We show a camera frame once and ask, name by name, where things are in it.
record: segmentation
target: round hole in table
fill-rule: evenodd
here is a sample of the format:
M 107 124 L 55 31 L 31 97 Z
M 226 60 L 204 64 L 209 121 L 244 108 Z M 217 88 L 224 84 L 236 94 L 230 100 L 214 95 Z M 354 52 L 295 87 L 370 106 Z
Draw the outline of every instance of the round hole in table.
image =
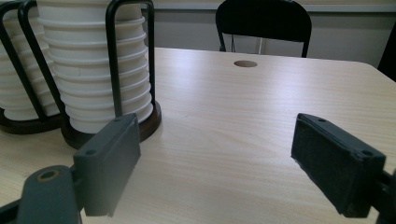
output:
M 245 60 L 236 61 L 233 64 L 235 64 L 238 67 L 256 67 L 257 66 L 257 63 L 255 63 L 253 61 L 245 61 Z

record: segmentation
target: white stacked cylinder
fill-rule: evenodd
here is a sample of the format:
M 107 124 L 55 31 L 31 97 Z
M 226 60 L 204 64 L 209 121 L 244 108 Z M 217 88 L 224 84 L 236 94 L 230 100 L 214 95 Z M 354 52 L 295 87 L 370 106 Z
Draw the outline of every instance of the white stacked cylinder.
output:
M 115 118 L 105 22 L 109 3 L 37 0 L 61 99 L 71 125 L 83 133 L 97 133 Z M 122 6 L 116 14 L 122 113 L 136 113 L 139 122 L 153 109 L 144 21 L 140 5 Z
M 49 46 L 44 41 L 44 28 L 37 20 L 38 12 L 36 8 L 33 8 L 29 13 L 29 21 L 40 48 L 46 55 L 49 52 Z M 4 25 L 46 115 L 52 116 L 59 114 L 58 107 L 23 34 L 16 10 L 9 11 L 5 15 Z M 33 108 L 29 96 L 22 86 L 21 80 L 1 43 L 0 107 L 5 109 L 5 117 L 11 120 L 26 121 L 38 119 L 38 115 Z

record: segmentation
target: wooden table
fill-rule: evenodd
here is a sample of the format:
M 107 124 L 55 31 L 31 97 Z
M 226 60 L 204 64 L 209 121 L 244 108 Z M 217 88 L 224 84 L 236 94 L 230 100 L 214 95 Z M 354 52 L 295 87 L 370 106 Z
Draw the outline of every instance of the wooden table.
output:
M 393 172 L 396 85 L 372 66 L 156 49 L 156 78 L 163 123 L 141 144 L 115 216 L 84 223 L 375 223 L 374 209 L 367 219 L 339 216 L 290 157 L 303 112 L 384 152 Z M 0 142 L 0 204 L 20 198 L 34 171 L 73 162 L 60 130 L 0 133 Z

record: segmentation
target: table surface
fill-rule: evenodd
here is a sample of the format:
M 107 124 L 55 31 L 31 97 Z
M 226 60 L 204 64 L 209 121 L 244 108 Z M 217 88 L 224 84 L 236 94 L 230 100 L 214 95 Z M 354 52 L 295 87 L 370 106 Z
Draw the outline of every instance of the table surface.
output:
M 297 114 L 312 114 L 385 153 L 392 173 L 389 78 L 364 63 L 186 49 L 156 49 L 155 63 L 163 123 L 141 144 L 115 216 L 84 223 L 375 223 L 374 209 L 338 215 L 290 149 Z M 60 130 L 0 142 L 0 204 L 19 199 L 34 171 L 73 163 Z

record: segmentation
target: black base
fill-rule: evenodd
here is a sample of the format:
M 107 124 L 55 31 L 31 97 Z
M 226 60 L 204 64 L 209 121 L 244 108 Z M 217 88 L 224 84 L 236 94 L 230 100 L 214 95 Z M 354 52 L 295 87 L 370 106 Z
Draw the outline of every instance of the black base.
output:
M 5 133 L 15 134 L 32 134 L 43 133 L 58 129 L 62 125 L 62 118 L 60 115 L 48 117 L 45 122 L 39 119 L 16 121 L 6 118 L 5 110 L 0 108 L 0 130 Z
M 161 107 L 158 102 L 155 102 L 151 115 L 139 124 L 140 142 L 149 138 L 157 130 L 161 120 Z M 94 133 L 79 132 L 69 122 L 66 122 L 62 125 L 62 135 L 64 136 L 64 141 L 70 147 L 79 149 L 94 136 Z

